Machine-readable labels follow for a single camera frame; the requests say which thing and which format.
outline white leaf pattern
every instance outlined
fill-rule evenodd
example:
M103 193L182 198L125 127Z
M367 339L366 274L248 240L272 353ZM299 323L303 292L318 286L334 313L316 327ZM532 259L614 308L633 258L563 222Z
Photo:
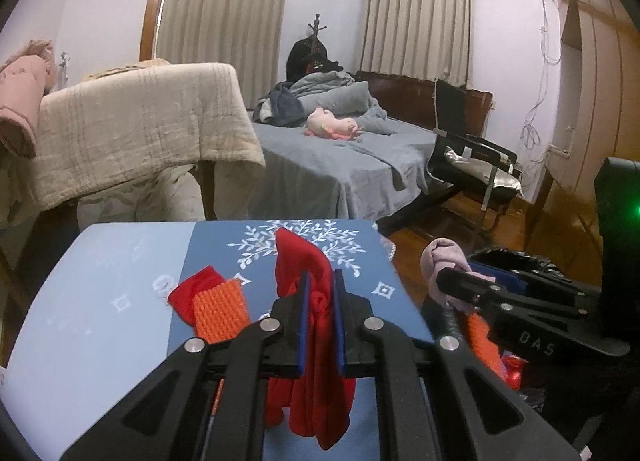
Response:
M260 257L277 255L275 232L278 228L287 230L304 237L311 244L322 250L332 263L342 269L350 269L353 277L360 276L360 266L355 263L358 253L365 253L356 241L359 230L341 230L336 228L335 222L331 219L324 220L323 224L313 220L289 220L289 221L267 221L266 225L257 228L245 226L246 236L239 243L229 243L226 246L237 248L243 251L238 259L240 269L246 269Z

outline gray bedsheet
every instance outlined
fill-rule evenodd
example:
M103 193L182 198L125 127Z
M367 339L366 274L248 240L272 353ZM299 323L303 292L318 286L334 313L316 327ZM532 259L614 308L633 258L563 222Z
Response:
M396 133L364 133L350 142L254 124L267 167L250 216L376 220L428 192L425 168L435 134L391 118L384 122Z

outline pink blanket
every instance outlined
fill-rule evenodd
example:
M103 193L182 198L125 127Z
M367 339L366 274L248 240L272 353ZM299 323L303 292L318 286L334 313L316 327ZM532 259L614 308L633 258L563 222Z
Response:
M46 40L32 40L0 66L0 142L16 156L35 156L40 101L55 71Z

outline pink cloth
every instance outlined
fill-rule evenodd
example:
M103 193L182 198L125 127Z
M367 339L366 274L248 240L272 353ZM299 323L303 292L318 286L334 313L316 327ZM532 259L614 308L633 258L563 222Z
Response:
M471 304L458 300L457 298L449 297L445 295L438 288L436 278L438 273L445 267L452 267L457 271L464 271L480 279L494 282L494 277L486 277L480 273L471 271L471 267L466 262L466 257L462 249L451 239L445 239L441 237L432 241L427 246L420 258L420 271L422 277L427 281L429 286L429 297L435 300L442 307L446 307L448 304L456 308L456 310L464 311L465 313L473 313L474 307Z
M16 156L33 158L46 63L36 55L17 58L0 72L0 142Z

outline red sock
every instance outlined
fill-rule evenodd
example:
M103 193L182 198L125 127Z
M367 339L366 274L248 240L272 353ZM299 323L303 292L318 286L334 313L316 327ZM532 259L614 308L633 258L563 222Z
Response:
M332 267L317 247L287 229L276 231L278 296L298 289L300 272L311 276L305 375L298 380L270 380L267 422L277 409L290 405L289 427L304 437L316 436L323 450L336 444L349 428L355 380L338 375L331 306Z
M223 282L225 279L212 266L207 266L178 284L178 287L169 295L169 304L182 320L193 327L196 324L196 317L193 313L193 297L201 291L216 287Z

